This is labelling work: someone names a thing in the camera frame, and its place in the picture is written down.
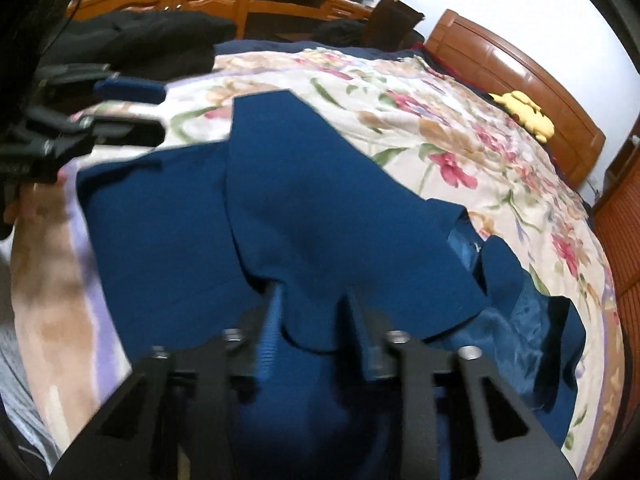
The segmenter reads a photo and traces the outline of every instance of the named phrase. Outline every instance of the black clamp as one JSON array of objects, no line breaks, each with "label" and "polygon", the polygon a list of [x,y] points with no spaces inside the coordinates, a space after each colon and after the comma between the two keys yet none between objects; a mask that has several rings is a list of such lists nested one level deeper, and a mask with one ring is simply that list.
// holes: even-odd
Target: black clamp
[{"label": "black clamp", "polygon": [[[16,184],[55,183],[62,166],[91,153],[96,144],[156,147],[164,141],[164,126],[157,120],[86,114],[72,121],[60,111],[69,100],[77,105],[76,98],[92,96],[160,104],[166,97],[164,85],[121,77],[105,64],[46,66],[35,76],[22,116],[0,136],[2,210],[14,199]],[[11,230],[11,225],[0,222],[1,239]]]},{"label": "black clamp", "polygon": [[436,378],[462,378],[478,450],[476,480],[575,480],[575,472],[529,407],[476,346],[457,353],[430,348],[395,330],[385,314],[348,305],[363,363],[372,382],[399,379],[402,389],[402,480],[437,480]]},{"label": "black clamp", "polygon": [[228,439],[231,389],[253,391],[255,352],[273,288],[238,326],[204,345],[153,348],[105,402],[53,469],[50,480],[175,480],[188,400],[191,480],[237,477]]}]

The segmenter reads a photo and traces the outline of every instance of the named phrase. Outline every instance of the yellow plush toy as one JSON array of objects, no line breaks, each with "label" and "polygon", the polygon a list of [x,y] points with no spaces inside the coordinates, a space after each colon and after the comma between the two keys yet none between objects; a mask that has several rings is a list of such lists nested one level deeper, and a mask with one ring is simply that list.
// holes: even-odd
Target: yellow plush toy
[{"label": "yellow plush toy", "polygon": [[523,92],[514,90],[503,96],[489,95],[495,102],[504,106],[513,120],[536,137],[539,142],[544,144],[555,133],[556,129],[551,120]]}]

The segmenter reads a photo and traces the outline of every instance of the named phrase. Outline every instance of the wooden chair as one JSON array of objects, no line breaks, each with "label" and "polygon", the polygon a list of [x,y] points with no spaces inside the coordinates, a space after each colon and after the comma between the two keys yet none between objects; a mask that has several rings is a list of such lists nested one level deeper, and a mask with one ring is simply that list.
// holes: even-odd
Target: wooden chair
[{"label": "wooden chair", "polygon": [[402,40],[423,19],[423,13],[400,0],[380,0],[367,20],[361,46],[396,52]]}]

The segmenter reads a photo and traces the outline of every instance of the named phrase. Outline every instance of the screw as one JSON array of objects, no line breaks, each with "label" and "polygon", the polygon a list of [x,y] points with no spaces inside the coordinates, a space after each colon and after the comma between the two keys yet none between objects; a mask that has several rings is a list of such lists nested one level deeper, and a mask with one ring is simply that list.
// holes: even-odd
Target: screw
[{"label": "screw", "polygon": [[473,359],[478,359],[482,356],[482,350],[477,346],[461,346],[458,348],[458,355],[462,357],[465,361],[472,361]]},{"label": "screw", "polygon": [[53,149],[53,140],[45,140],[42,149],[44,150],[45,155],[49,155]]},{"label": "screw", "polygon": [[94,123],[94,118],[87,116],[80,119],[80,122],[78,124],[82,129],[85,129],[91,126],[93,123]]},{"label": "screw", "polygon": [[406,343],[409,339],[411,339],[411,336],[402,330],[392,330],[391,332],[386,333],[386,340],[394,345]]},{"label": "screw", "polygon": [[244,335],[239,328],[227,328],[223,334],[227,343],[240,343],[244,339]]},{"label": "screw", "polygon": [[154,351],[154,359],[168,359],[169,358],[169,352],[166,352],[164,350],[163,346],[153,346],[151,348]]}]

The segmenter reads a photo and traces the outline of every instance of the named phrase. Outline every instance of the blue garment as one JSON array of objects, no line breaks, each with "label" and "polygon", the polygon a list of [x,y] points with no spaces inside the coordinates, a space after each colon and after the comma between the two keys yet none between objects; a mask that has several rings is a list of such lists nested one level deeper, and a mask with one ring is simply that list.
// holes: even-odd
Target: blue garment
[{"label": "blue garment", "polygon": [[229,54],[244,54],[245,52],[287,52],[295,54],[302,52],[308,48],[328,48],[338,50],[348,56],[359,57],[360,59],[384,59],[387,61],[395,61],[403,57],[419,56],[423,58],[429,65],[433,62],[431,57],[424,51],[420,50],[399,50],[398,52],[383,52],[376,48],[362,48],[359,46],[327,46],[315,41],[296,41],[294,43],[281,43],[278,41],[265,40],[231,40],[225,43],[219,43],[215,46],[217,56],[227,56]]},{"label": "blue garment", "polygon": [[401,401],[344,372],[338,304],[350,286],[397,330],[483,348],[564,440],[585,339],[574,306],[539,294],[463,207],[399,185],[289,92],[236,99],[227,142],[83,171],[78,197],[133,362],[152,345],[204,343],[261,302],[257,283],[281,284],[276,358],[234,423],[248,478],[388,478]]}]

